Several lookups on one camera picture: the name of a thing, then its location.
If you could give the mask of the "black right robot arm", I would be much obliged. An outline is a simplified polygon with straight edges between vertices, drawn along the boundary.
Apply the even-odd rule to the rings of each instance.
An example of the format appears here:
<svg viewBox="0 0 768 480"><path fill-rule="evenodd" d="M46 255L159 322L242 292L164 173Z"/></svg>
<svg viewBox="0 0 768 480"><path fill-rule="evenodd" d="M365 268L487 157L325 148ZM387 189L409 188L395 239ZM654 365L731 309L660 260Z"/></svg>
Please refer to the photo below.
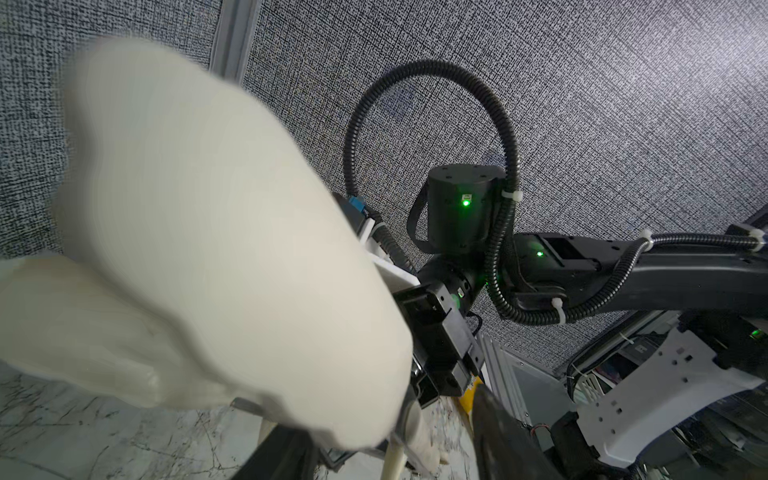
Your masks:
<svg viewBox="0 0 768 480"><path fill-rule="evenodd" d="M407 231L421 218L430 255L417 284L395 302L413 334L411 393L458 397L484 362L466 326L480 293L497 313L524 326L570 325L600 313L679 311L663 342L606 394L565 413L542 450L535 430L508 413L486 386L475 393L474 448L484 479L628 479L648 445L711 404L767 382L767 232L735 225L724 234L653 233L632 241L517 233L522 201L511 120L494 92L469 71L439 60L396 67L363 94L348 124L343 175L350 206L374 223L372 235L397 267L414 270L355 179L365 118L389 89L416 77L450 81L472 95L501 140L503 167L451 164L432 169Z"/></svg>

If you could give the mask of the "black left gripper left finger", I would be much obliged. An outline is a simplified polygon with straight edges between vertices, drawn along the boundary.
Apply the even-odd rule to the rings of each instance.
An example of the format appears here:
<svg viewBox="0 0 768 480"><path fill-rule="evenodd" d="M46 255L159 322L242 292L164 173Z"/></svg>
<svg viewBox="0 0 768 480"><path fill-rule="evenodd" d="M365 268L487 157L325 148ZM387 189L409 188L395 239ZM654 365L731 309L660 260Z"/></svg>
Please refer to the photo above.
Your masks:
<svg viewBox="0 0 768 480"><path fill-rule="evenodd" d="M313 479L318 462L319 449L306 431L278 425L231 480Z"/></svg>

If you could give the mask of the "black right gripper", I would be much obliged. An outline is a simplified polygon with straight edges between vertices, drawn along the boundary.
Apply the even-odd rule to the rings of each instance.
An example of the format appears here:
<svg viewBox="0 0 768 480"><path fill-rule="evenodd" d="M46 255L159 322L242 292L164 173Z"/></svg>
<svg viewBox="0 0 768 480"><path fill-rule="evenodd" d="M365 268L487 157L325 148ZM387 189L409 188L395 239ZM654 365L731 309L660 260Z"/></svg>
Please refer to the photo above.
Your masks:
<svg viewBox="0 0 768 480"><path fill-rule="evenodd" d="M472 311L486 285L481 254L438 255L417 273L419 284L394 294L412 334L410 384L421 407L458 398L482 376L482 318Z"/></svg>

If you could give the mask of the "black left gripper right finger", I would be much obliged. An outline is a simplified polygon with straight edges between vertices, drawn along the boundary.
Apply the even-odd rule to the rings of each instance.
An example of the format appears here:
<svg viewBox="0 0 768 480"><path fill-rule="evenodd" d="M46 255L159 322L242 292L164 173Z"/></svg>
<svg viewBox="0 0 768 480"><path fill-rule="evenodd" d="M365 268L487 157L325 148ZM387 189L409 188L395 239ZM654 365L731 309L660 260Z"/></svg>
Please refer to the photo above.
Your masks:
<svg viewBox="0 0 768 480"><path fill-rule="evenodd" d="M525 429L484 384L472 410L473 446L480 479L562 479Z"/></svg>

